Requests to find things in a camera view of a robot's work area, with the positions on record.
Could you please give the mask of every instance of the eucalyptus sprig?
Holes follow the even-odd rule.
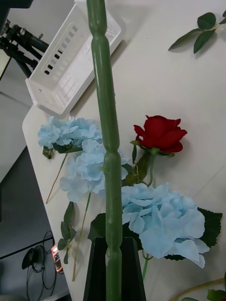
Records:
[[[201,288],[204,288],[204,287],[207,287],[207,286],[217,285],[217,284],[221,284],[221,283],[224,283],[224,285],[226,287],[226,273],[225,273],[224,278],[213,280],[213,281],[208,281],[208,282],[205,282],[201,285],[191,287],[188,290],[185,290],[182,293],[178,294],[176,297],[170,299],[170,301],[178,301],[178,299],[180,297],[182,297],[183,295],[185,295],[187,293],[194,292],[198,289],[201,289]],[[224,300],[226,300],[226,289],[224,291],[222,291],[222,290],[217,290],[217,291],[208,290],[207,299],[209,301],[224,301]],[[193,298],[190,298],[190,297],[185,297],[181,301],[199,301],[199,300],[193,299]]]
[[[226,24],[226,11],[223,13],[223,17],[224,19],[216,27],[214,27],[216,24],[216,16],[213,13],[206,13],[198,17],[198,28],[192,29],[190,32],[180,37],[170,46],[168,50],[175,49],[185,41],[197,37],[197,33],[199,33],[199,36],[194,43],[195,54],[209,41],[209,39],[214,35],[217,29]]]
[[[64,215],[64,221],[61,222],[61,238],[58,242],[58,249],[61,251],[66,248],[64,264],[68,264],[68,253],[72,247],[72,240],[76,235],[75,229],[72,227],[72,222],[75,216],[74,203],[70,202]]]

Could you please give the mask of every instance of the orange object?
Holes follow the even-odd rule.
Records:
[[[59,256],[58,248],[56,245],[51,247],[51,252],[53,255],[53,260],[54,260],[56,271],[59,273],[63,270],[63,267],[61,265],[60,256]]]

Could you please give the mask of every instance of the camera tripod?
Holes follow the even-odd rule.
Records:
[[[10,21],[7,20],[0,34],[0,49],[4,50],[9,57],[14,58],[26,77],[30,77],[32,72],[27,65],[31,66],[31,68],[34,70],[38,64],[38,61],[35,59],[32,60],[25,56],[24,52],[19,50],[18,45],[26,49],[38,60],[40,60],[42,55],[34,48],[44,53],[48,48],[48,44],[41,40],[43,35],[40,35],[37,38],[25,28],[22,28],[18,25],[13,25],[10,27],[9,24]]]

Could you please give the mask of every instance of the artificial flower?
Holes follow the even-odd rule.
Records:
[[[102,143],[99,143],[96,140],[87,139],[82,142],[83,152],[81,155],[75,155],[74,158],[69,158],[66,170],[68,174],[68,178],[64,178],[60,181],[60,187],[63,191],[79,191],[79,195],[82,195],[83,192],[80,192],[81,188],[78,185],[75,188],[75,185],[72,187],[69,184],[73,182],[75,179],[80,178],[82,181],[85,181],[88,186],[89,192],[94,192],[98,194],[101,190],[105,189],[105,175],[103,172],[104,165],[104,157],[106,154],[106,149]],[[121,155],[121,164],[124,165],[129,162],[123,158]],[[122,167],[122,179],[124,179],[127,175],[127,171]]]
[[[136,140],[143,147],[148,149],[155,147],[166,153],[179,152],[183,149],[180,140],[187,134],[187,131],[178,126],[181,119],[173,120],[163,116],[146,117],[144,130],[134,125]]]
[[[144,184],[122,187],[123,224],[139,234],[143,249],[156,258],[181,255],[200,267],[201,255],[209,247],[199,238],[205,231],[205,218],[195,202],[169,184],[154,189]]]
[[[56,117],[50,117],[47,125],[42,125],[38,133],[39,145],[53,148],[53,143],[58,145],[72,144],[73,147],[81,145],[86,139],[100,140],[102,138],[98,125],[92,120],[84,118],[69,118],[62,122]]]

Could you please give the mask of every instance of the green plastic stake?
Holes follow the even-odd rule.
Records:
[[[121,158],[104,0],[87,0],[103,143],[106,188],[106,301],[121,301]]]

